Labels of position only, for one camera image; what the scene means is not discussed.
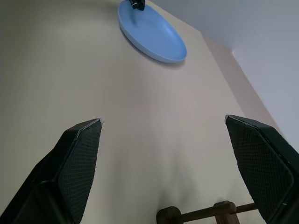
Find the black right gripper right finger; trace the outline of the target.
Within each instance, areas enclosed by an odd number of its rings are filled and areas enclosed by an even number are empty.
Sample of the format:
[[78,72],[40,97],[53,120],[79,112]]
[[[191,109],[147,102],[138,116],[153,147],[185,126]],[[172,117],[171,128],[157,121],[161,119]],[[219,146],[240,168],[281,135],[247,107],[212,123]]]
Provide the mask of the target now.
[[267,224],[299,224],[299,153],[273,127],[226,115],[242,179]]

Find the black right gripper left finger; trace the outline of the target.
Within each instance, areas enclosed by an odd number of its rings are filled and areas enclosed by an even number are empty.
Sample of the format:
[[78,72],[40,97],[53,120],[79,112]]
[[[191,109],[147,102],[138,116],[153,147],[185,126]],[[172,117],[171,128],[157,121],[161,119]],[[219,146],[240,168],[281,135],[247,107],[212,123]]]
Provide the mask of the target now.
[[30,172],[0,216],[0,224],[80,224],[92,188],[101,119],[64,131]]

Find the blue plate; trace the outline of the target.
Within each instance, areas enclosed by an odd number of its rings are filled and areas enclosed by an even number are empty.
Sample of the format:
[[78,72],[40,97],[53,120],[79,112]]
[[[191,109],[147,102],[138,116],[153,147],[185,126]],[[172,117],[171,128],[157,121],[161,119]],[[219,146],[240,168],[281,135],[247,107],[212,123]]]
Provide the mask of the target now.
[[175,28],[154,8],[134,9],[129,0],[118,6],[118,22],[126,38],[142,53],[163,63],[180,63],[187,49]]

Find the dark wooden rack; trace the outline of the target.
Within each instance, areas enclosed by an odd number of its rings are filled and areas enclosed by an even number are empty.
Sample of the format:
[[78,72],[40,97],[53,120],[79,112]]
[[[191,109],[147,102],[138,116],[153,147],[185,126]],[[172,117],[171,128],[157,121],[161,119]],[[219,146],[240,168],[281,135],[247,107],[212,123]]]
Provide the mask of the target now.
[[218,202],[212,207],[185,214],[182,214],[177,207],[170,206],[158,211],[156,214],[156,222],[157,224],[184,224],[191,221],[214,217],[216,224],[240,224],[237,214],[252,210],[257,210],[255,203],[236,206],[231,201]]

